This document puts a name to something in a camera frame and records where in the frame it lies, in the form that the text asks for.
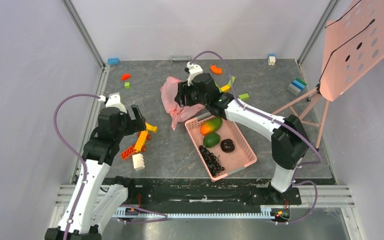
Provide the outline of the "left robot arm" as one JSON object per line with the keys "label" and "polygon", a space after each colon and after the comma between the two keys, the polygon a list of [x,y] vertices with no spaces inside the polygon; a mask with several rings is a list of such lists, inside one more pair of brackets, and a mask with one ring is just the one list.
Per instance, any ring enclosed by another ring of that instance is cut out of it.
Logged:
{"label": "left robot arm", "polygon": [[132,178],[116,176],[101,201],[98,194],[123,137],[146,128],[146,119],[137,105],[129,112],[110,106],[100,110],[97,126],[83,147],[85,166],[76,183],[68,208],[57,227],[48,228],[46,240],[100,240],[116,209],[137,198]]}

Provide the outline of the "pink plastic bag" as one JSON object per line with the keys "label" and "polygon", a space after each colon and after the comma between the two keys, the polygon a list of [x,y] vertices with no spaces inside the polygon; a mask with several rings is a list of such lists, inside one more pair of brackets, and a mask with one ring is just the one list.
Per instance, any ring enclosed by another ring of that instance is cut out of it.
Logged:
{"label": "pink plastic bag", "polygon": [[178,84],[181,80],[169,76],[163,86],[160,88],[161,101],[167,114],[172,118],[171,128],[176,130],[179,122],[185,122],[195,116],[199,111],[205,107],[202,104],[193,106],[181,107],[176,101],[175,97],[178,93]]}

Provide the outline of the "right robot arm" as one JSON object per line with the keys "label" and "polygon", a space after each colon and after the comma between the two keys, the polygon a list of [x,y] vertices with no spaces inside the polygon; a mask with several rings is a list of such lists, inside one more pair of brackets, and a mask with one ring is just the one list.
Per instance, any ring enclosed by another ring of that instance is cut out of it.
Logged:
{"label": "right robot arm", "polygon": [[209,73],[178,83],[175,102],[181,107],[203,105],[213,116],[241,124],[268,139],[276,163],[269,199],[282,204],[289,198],[295,171],[311,147],[301,120],[281,117],[255,108],[229,92],[221,92]]}

